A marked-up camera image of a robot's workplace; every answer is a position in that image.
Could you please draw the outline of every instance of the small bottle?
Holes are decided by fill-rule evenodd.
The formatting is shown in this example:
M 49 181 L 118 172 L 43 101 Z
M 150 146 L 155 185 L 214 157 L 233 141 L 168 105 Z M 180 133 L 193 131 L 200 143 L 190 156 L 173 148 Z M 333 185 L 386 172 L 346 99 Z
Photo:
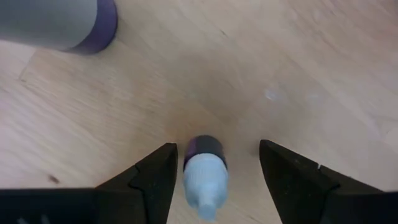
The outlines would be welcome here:
M 192 139 L 184 159 L 184 187 L 188 204 L 198 216 L 215 221 L 216 211 L 228 197 L 228 171 L 223 146 L 212 136 Z

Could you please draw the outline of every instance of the bottle cap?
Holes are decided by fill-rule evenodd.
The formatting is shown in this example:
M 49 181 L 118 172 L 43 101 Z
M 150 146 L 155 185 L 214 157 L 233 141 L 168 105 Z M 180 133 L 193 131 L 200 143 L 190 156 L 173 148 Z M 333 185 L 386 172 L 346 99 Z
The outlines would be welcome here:
M 184 187 L 189 205 L 198 210 L 200 218 L 212 222 L 217 208 L 226 201 L 228 171 L 224 162 L 210 153 L 192 157 L 185 167 Z

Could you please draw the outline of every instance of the wood grain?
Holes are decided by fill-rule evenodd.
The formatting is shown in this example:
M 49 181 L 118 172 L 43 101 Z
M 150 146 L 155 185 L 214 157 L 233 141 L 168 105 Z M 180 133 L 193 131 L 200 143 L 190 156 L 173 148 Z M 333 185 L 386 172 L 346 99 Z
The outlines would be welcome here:
M 219 223 L 280 223 L 257 148 L 271 139 L 397 190 L 393 0 L 116 0 L 82 57 L 0 43 L 0 187 L 96 186 L 164 142 L 226 146 Z M 200 223 L 178 172 L 169 223 Z

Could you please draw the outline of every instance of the black plastic jaw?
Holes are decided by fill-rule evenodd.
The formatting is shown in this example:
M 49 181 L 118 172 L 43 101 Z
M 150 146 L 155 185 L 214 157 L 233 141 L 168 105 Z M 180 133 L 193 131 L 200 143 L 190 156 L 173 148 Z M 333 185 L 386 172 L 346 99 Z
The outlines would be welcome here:
M 95 189 L 0 190 L 0 223 L 166 224 L 176 175 L 167 143 Z
M 260 162 L 283 224 L 398 223 L 398 192 L 382 192 L 268 140 L 260 142 Z

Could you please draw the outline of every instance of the gray cylinder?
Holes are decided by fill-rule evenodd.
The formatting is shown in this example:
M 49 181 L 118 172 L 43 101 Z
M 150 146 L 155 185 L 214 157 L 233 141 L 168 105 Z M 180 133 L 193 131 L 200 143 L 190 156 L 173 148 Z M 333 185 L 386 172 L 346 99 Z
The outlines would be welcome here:
M 117 21 L 113 0 L 0 1 L 0 39 L 66 52 L 103 50 Z

